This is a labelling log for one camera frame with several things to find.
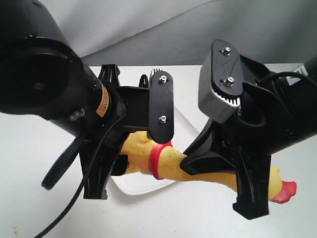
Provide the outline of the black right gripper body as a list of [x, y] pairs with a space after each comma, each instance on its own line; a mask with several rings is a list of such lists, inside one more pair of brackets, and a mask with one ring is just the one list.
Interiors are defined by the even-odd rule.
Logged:
[[270, 83], [264, 83], [272, 72], [262, 63], [257, 63], [246, 75], [252, 82], [243, 83], [242, 109], [247, 113], [259, 114], [261, 122], [253, 125], [246, 123], [240, 111], [220, 124], [224, 143], [231, 153], [234, 146], [244, 151], [274, 154], [292, 145], [292, 113]]

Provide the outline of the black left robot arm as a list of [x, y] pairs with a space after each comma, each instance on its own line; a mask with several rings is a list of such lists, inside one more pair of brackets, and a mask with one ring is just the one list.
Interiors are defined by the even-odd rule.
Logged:
[[128, 135], [148, 128], [149, 89], [120, 86], [116, 65], [99, 76], [67, 43], [37, 0], [0, 3], [0, 111], [34, 115], [75, 138], [42, 181], [52, 189], [80, 158], [86, 199], [106, 199], [111, 175], [128, 166], [120, 150]]

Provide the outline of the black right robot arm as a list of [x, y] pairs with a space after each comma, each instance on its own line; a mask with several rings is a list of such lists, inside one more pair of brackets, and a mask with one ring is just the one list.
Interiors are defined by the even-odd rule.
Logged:
[[233, 209], [251, 220], [269, 213], [272, 154], [317, 133], [317, 60], [276, 73], [240, 57], [239, 69], [241, 107], [225, 123], [208, 120], [180, 168], [192, 176], [232, 175]]

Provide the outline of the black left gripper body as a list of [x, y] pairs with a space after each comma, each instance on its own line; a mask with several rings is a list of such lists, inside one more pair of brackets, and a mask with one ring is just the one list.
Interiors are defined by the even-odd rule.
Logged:
[[118, 150], [131, 133], [148, 130], [148, 88], [97, 85], [95, 87], [96, 151]]

